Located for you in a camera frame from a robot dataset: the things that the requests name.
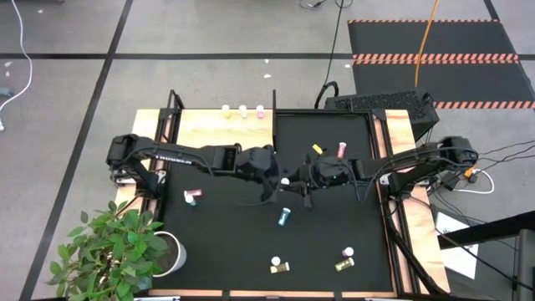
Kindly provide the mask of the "white plant pot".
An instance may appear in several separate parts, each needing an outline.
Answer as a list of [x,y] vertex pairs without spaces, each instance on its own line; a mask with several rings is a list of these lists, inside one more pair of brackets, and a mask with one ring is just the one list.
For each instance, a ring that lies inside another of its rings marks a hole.
[[155,263],[159,267],[158,273],[154,273],[155,278],[162,278],[179,270],[186,262],[187,252],[184,245],[170,232],[158,231],[155,236],[166,242],[166,249],[156,259]]

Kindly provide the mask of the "black power adapter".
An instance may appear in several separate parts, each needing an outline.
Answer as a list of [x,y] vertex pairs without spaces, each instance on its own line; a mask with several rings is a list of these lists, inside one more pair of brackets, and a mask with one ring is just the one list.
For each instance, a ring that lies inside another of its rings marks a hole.
[[457,183],[460,180],[458,173],[448,171],[440,180],[442,187],[446,188],[448,191],[454,191]]

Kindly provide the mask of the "black table mat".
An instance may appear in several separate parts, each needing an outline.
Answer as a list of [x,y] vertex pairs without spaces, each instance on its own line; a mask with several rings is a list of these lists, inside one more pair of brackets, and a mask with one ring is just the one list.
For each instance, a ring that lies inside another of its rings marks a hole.
[[[202,190],[188,205],[184,191]],[[300,195],[279,193],[262,205],[262,187],[232,177],[213,177],[193,166],[173,165],[163,213],[164,228],[187,252],[185,264],[157,278],[159,289],[337,290],[389,292],[391,283],[384,223],[377,196],[358,185],[313,193],[313,208]],[[278,219],[291,213],[284,227]],[[345,257],[346,247],[354,249]],[[270,273],[272,257],[290,270]],[[354,266],[341,272],[346,258]]]

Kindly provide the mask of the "black desk edge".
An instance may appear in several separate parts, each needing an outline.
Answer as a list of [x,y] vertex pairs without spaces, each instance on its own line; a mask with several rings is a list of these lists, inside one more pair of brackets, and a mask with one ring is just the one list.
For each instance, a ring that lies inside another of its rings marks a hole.
[[485,222],[438,236],[440,249],[483,243],[517,236],[521,230],[535,231],[535,211],[493,222]]

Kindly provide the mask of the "white paper sheet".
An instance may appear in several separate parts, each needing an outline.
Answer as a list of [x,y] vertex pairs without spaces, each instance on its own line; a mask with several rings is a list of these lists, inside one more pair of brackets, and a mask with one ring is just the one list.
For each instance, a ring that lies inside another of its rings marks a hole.
[[[468,228],[468,225],[442,212],[437,213],[436,231],[438,235],[447,234],[448,232],[454,232],[464,228]],[[443,262],[450,270],[467,278],[474,279],[476,276],[477,259],[467,253],[466,249],[474,255],[477,255],[478,248],[478,244],[472,244],[465,247],[443,249],[441,251]]]

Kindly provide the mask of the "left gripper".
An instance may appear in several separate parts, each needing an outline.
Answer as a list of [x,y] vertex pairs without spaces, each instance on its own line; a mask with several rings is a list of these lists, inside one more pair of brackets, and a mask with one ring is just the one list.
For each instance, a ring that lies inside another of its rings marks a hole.
[[277,193],[288,192],[289,186],[281,184],[281,179],[288,176],[288,170],[280,168],[272,145],[253,148],[249,163],[254,170],[254,180],[262,185],[260,200],[263,205],[275,202]]

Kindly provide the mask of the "green leafy plant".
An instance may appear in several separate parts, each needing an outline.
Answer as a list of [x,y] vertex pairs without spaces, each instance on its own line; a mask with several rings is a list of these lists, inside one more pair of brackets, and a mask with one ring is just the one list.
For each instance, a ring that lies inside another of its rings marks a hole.
[[163,226],[150,211],[129,209],[129,202],[109,202],[58,245],[58,261],[49,265],[48,286],[67,301],[134,301],[163,271],[160,263],[170,244],[156,234]]

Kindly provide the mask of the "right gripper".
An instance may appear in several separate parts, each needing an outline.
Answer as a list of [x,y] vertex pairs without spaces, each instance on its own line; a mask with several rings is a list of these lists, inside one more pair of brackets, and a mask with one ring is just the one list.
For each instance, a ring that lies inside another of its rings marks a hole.
[[315,159],[306,156],[305,162],[291,176],[290,191],[303,197],[306,208],[313,208],[312,192],[335,186],[352,185],[354,195],[359,199],[358,177],[355,174],[354,160],[339,159],[337,156],[318,155]]

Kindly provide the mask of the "black orange-striped floor mat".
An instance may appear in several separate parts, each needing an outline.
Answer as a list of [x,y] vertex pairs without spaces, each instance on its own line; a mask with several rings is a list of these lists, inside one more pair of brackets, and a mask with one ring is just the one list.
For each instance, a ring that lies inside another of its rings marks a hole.
[[535,109],[535,89],[496,19],[348,22],[358,94],[413,88],[438,109]]

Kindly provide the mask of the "black perforated computer case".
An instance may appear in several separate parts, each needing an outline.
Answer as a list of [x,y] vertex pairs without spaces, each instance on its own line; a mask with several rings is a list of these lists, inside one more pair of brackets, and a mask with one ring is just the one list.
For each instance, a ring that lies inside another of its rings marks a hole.
[[422,89],[410,89],[382,94],[352,94],[327,98],[326,110],[406,110],[413,136],[419,140],[440,120],[431,94]]

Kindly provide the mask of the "wooden shelf black frame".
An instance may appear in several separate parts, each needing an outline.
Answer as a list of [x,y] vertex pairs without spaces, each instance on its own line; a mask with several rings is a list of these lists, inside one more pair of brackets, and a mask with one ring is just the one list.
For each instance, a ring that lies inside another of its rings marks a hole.
[[193,148],[239,144],[250,149],[275,145],[274,107],[264,108],[263,119],[258,119],[256,109],[247,109],[246,119],[238,109],[230,110],[230,118],[225,119],[222,109],[187,109],[180,96],[171,90],[167,106],[158,116],[155,139]]

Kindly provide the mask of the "black conduit loop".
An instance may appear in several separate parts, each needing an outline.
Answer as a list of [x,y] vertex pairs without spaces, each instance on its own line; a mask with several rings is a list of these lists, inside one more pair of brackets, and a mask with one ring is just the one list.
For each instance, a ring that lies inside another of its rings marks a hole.
[[324,96],[324,93],[325,91],[328,89],[328,88],[333,88],[334,89],[334,97],[338,97],[339,96],[339,86],[338,86],[338,83],[336,81],[329,81],[325,84],[322,85],[320,91],[318,92],[318,96],[314,102],[314,108],[317,109],[319,107],[319,103],[320,103],[320,100],[322,99],[322,97]]

